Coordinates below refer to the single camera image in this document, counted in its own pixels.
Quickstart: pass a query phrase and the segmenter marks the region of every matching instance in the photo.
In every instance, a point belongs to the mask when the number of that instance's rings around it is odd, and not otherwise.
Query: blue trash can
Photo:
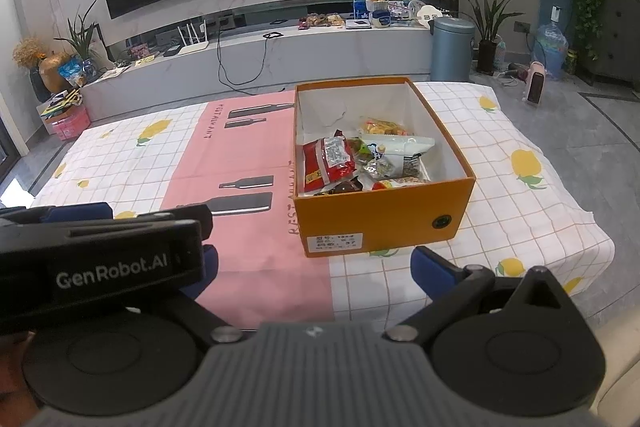
[[[476,25],[464,19],[438,17],[433,26],[431,80],[468,82]]]

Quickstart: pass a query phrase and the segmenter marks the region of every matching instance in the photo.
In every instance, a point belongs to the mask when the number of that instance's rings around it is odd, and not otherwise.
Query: pink storage box
[[[53,130],[61,140],[69,140],[77,138],[86,128],[89,127],[91,121],[84,105],[73,107],[69,110],[69,115],[62,120],[58,120],[51,124]]]

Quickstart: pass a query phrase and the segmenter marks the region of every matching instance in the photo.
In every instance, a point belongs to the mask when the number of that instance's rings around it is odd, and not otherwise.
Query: cardboard box
[[[435,139],[422,156],[432,183],[329,196],[303,196],[302,146],[356,136],[365,118],[394,121]],[[327,257],[452,239],[476,178],[462,152],[408,78],[329,80],[296,87],[294,203],[308,257]]]

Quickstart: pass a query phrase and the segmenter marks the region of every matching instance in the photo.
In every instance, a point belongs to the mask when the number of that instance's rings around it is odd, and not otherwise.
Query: checkered tablecloth
[[[436,82],[418,87],[478,178],[456,237],[429,247],[459,266],[482,264],[499,275],[515,277],[545,265],[570,294],[587,288],[611,263],[613,243],[565,190],[542,151],[501,112],[491,88]],[[411,278],[412,248],[306,259],[299,237],[290,235],[292,109],[247,127],[223,123],[230,110],[292,101],[290,91],[235,98],[88,129],[35,204],[107,201],[115,215],[129,217],[246,194],[251,190],[218,186],[273,174],[273,187],[255,189],[273,192],[269,212],[215,218],[211,242],[219,247],[221,273],[200,302],[213,311],[222,306],[223,317],[242,327],[333,314],[382,330],[427,302]],[[240,133],[243,139],[234,138]],[[260,164],[264,148],[277,150],[271,163]],[[247,165],[229,164],[239,157]]]
[[[613,260],[612,240],[565,190],[542,151],[502,113],[490,87],[418,84],[478,181],[456,237],[428,245],[457,266],[519,276],[544,265],[571,295]],[[413,248],[329,259],[335,317],[383,330],[427,302],[411,278]]]

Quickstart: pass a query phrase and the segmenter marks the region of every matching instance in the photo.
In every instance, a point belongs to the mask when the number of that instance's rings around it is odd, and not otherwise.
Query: red snack bag
[[[335,183],[356,170],[344,136],[322,138],[303,146],[305,153],[305,192]]]

